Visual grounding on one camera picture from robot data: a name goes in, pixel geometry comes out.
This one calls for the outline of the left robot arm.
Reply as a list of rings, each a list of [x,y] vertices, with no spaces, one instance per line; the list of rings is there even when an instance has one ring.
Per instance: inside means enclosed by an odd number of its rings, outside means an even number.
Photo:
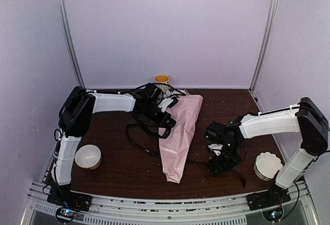
[[[53,168],[48,175],[51,189],[47,201],[72,210],[89,210],[92,197],[71,191],[71,172],[77,146],[88,132],[93,114],[130,113],[146,134],[166,139],[176,124],[166,109],[177,103],[176,96],[165,98],[161,88],[153,83],[117,93],[74,87],[59,111],[56,130],[59,138],[53,153]]]

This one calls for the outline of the purple pink wrapping paper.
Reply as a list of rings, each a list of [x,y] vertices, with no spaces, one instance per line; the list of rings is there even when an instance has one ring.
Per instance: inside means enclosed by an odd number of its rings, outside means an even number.
[[[168,182],[179,184],[182,179],[202,102],[201,95],[187,95],[166,109],[176,121],[170,135],[166,139],[159,139],[162,172]]]

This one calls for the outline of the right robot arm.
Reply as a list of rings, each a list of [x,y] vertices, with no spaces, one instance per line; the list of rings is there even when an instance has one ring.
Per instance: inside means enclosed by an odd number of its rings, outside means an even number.
[[[274,136],[285,133],[296,133],[302,141],[283,163]],[[210,141],[208,150],[214,154],[207,168],[215,177],[234,171],[243,162],[239,151],[257,143],[260,153],[251,158],[253,168],[271,183],[267,190],[247,196],[249,208],[279,206],[290,201],[288,189],[328,151],[328,134],[328,119],[309,97],[286,108],[237,115],[228,124],[213,121],[204,134]]]

